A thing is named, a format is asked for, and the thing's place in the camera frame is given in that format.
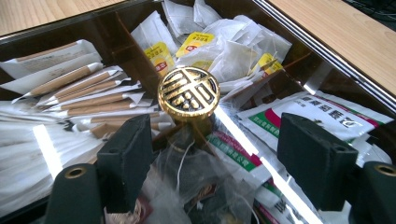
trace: glass display case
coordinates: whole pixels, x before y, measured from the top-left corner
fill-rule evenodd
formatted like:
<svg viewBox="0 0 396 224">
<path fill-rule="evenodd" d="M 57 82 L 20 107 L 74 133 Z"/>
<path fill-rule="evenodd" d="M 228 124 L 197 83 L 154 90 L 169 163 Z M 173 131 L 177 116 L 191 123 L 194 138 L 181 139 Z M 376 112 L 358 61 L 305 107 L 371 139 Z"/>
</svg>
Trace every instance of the glass display case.
<svg viewBox="0 0 396 224">
<path fill-rule="evenodd" d="M 169 219 L 173 223 L 393 220 L 391 215 L 386 216 L 389 214 L 386 208 L 379 212 L 374 208 L 395 208 L 394 203 L 388 204 L 395 194 L 391 189 L 371 194 L 377 186 L 367 187 L 364 181 L 371 180 L 363 176 L 379 175 L 380 186 L 388 183 L 392 186 L 394 182 L 394 93 L 346 63 L 266 1 L 171 3 L 126 1 L 0 39 L 3 63 L 88 41 L 97 50 L 104 69 L 117 66 L 130 78 L 128 85 L 139 86 L 144 92 L 142 99 L 151 100 L 146 112 L 122 114 L 124 118 L 141 114 L 150 114 L 151 119 L 168 116 L 166 122 L 170 125 L 164 129 L 153 128 L 151 123 L 153 160 L 140 192 L 145 199 L 139 201 L 139 206 L 146 206 L 143 210 L 149 212 L 144 216 L 139 213 L 140 221 L 132 223 L 168 220 L 169 211 L 174 212 Z M 186 10 L 181 9 L 180 13 L 187 14 L 178 17 L 180 6 Z M 196 14 L 199 7 L 204 11 L 212 8 L 224 22 L 243 25 L 237 30 L 229 23 L 220 24 L 216 31 L 210 27 L 212 34 L 216 33 L 214 40 L 205 43 L 206 51 L 200 51 L 204 58 L 193 63 L 180 59 L 188 53 L 198 55 L 198 49 L 204 47 L 202 42 L 189 48 L 188 53 L 182 50 L 182 56 L 176 56 L 168 45 L 171 63 L 166 61 L 169 59 L 154 62 L 155 53 L 158 54 L 154 49 L 159 48 L 161 54 L 161 46 L 139 39 L 134 32 L 160 29 L 158 24 L 142 28 L 146 19 L 158 12 L 164 28 L 174 31 L 170 34 L 177 49 L 182 46 L 187 49 L 183 42 L 193 38 L 189 34 L 209 34 L 208 25 L 203 26 L 202 21 L 201 26 L 196 22 L 186 28 L 188 20 L 194 18 L 191 13 Z M 171 20 L 181 25 L 171 27 Z M 249 30 L 253 26 L 248 26 L 252 24 L 262 33 L 253 35 L 254 31 Z M 201 30 L 193 30 L 195 25 Z M 176 36 L 177 28 L 190 32 Z M 145 38 L 154 38 L 156 32 L 146 34 Z M 147 42 L 148 47 L 143 47 L 142 42 Z M 221 76 L 238 73 L 246 65 L 244 61 L 249 64 L 242 76 L 234 79 Z M 166 72 L 161 68 L 163 62 L 167 62 Z M 167 72 L 181 77 L 168 77 Z M 207 84 L 205 79 L 202 84 L 199 80 L 205 76 L 215 81 Z M 191 84 L 191 89 L 169 93 L 187 85 L 180 84 L 178 78 L 182 77 L 188 80 L 186 83 L 197 82 L 196 88 Z M 13 80 L 4 67 L 0 69 L 2 87 Z M 176 86 L 170 90 L 166 86 L 169 83 Z M 0 92 L 3 107 L 0 200 L 4 204 L 0 205 L 0 220 L 33 221 L 45 216 L 55 176 L 73 164 L 96 164 L 96 153 L 116 135 L 92 137 L 76 131 L 78 119 L 70 110 L 67 116 L 54 117 L 47 114 L 48 107 L 24 104 L 26 99 L 20 99 L 24 96 L 39 101 L 42 94 L 30 97 L 10 91 L 9 87 Z M 215 103 L 199 116 L 193 113 L 212 106 L 208 102 Z M 116 126 L 111 127 L 112 132 L 120 127 Z M 55 153 L 45 153 L 43 142 L 51 142 Z M 50 161 L 56 160 L 62 164 L 51 168 Z M 381 200 L 384 192 L 388 200 Z M 363 206 L 368 202 L 365 200 L 374 205 Z M 170 210 L 163 210 L 162 204 Z M 106 214 L 106 222 L 116 223 L 117 219 Z"/>
</svg>

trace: dark floor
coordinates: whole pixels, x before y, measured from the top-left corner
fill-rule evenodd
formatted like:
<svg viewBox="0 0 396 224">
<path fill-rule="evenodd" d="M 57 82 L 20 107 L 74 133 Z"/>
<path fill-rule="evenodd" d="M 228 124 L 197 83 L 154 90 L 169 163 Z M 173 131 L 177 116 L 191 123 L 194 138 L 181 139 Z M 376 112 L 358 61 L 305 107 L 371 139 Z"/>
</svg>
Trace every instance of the dark floor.
<svg viewBox="0 0 396 224">
<path fill-rule="evenodd" d="M 344 0 L 396 32 L 396 0 Z"/>
</svg>

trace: gold knob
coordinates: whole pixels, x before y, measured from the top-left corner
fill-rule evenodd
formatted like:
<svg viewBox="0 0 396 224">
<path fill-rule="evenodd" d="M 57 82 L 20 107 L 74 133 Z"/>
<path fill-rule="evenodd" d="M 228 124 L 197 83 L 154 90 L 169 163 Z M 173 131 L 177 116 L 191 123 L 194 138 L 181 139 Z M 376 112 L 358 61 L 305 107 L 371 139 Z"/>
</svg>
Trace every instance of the gold knob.
<svg viewBox="0 0 396 224">
<path fill-rule="evenodd" d="M 219 83 L 206 70 L 179 67 L 163 76 L 158 102 L 172 118 L 194 121 L 209 117 L 219 104 Z"/>
</svg>

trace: brass knob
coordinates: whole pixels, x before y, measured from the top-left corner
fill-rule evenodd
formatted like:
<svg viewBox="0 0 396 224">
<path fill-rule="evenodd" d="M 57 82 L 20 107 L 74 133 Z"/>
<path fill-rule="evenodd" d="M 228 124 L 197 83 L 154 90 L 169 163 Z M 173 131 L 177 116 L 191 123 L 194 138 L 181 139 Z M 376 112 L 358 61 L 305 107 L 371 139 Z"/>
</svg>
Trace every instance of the brass knob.
<svg viewBox="0 0 396 224">
<path fill-rule="evenodd" d="M 219 104 L 219 83 L 206 70 L 179 67 L 162 77 L 158 101 L 166 113 L 181 121 L 209 117 Z"/>
</svg>

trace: wooden table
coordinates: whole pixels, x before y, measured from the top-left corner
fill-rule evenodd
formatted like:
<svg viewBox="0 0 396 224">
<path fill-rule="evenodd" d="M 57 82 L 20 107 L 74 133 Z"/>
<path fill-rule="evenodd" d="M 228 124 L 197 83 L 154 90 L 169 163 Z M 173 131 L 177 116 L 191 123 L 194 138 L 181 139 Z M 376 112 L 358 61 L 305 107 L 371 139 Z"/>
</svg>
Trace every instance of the wooden table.
<svg viewBox="0 0 396 224">
<path fill-rule="evenodd" d="M 123 0 L 0 0 L 0 36 Z M 341 0 L 268 0 L 396 95 L 396 32 Z"/>
</svg>

